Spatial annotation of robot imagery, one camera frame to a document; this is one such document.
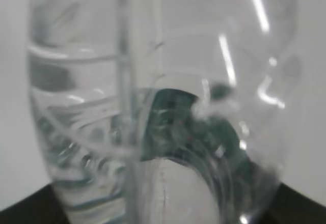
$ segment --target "clear plastic bottle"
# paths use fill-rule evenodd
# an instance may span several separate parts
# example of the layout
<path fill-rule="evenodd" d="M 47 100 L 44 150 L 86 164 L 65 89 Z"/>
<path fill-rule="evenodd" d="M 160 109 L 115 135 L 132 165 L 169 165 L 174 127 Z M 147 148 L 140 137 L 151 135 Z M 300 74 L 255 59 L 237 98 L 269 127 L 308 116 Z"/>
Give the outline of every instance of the clear plastic bottle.
<path fill-rule="evenodd" d="M 254 223 L 295 129 L 296 11 L 32 0 L 32 110 L 71 222 Z"/>

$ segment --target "dark green object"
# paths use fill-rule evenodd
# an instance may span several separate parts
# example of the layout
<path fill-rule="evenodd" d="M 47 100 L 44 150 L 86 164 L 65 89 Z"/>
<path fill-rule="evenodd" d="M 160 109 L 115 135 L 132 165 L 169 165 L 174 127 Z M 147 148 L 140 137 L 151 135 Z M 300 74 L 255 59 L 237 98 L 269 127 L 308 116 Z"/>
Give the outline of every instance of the dark green object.
<path fill-rule="evenodd" d="M 215 99 L 230 92 L 226 87 L 220 89 L 215 91 Z M 218 196 L 218 202 L 224 196 L 226 202 L 220 202 L 219 206 L 227 206 L 223 210 L 225 215 L 237 218 L 239 211 L 252 201 L 255 165 L 239 148 L 239 138 L 227 119 L 193 118 L 191 107 L 197 99 L 193 94 L 174 89 L 156 93 L 144 136 L 143 160 L 168 158 L 196 169 Z"/>

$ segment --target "water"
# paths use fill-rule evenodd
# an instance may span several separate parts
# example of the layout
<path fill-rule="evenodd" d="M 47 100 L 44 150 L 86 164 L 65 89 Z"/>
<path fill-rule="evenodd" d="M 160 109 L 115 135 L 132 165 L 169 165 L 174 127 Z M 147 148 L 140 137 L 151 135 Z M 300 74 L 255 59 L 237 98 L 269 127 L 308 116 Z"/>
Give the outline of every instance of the water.
<path fill-rule="evenodd" d="M 121 142 L 113 57 L 34 48 L 30 68 L 40 147 L 71 222 L 125 223 L 126 159 L 135 152 Z M 229 94 L 225 86 L 214 89 L 217 99 Z M 147 89 L 138 96 L 142 153 L 135 174 L 144 223 L 234 223 L 254 202 L 254 184 L 273 186 L 239 149 L 225 118 L 193 117 L 195 95 Z"/>

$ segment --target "white background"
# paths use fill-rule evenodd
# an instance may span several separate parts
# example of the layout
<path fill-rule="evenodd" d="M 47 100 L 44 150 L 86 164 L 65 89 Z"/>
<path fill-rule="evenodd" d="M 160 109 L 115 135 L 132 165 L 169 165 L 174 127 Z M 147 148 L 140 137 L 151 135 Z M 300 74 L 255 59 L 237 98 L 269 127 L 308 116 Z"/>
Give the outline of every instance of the white background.
<path fill-rule="evenodd" d="M 300 0 L 298 52 L 305 69 L 304 118 L 284 182 L 326 206 L 326 0 Z M 0 210 L 49 180 L 26 94 L 28 0 L 0 0 Z"/>

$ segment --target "dark table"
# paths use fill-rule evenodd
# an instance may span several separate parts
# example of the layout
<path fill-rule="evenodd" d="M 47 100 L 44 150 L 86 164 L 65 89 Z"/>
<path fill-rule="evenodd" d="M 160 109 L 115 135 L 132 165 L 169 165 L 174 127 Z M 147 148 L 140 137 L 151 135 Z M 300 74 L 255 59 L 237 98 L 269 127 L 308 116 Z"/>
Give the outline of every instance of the dark table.
<path fill-rule="evenodd" d="M 50 186 L 0 212 L 0 224 L 69 224 Z M 281 185 L 258 224 L 326 224 L 326 208 Z"/>

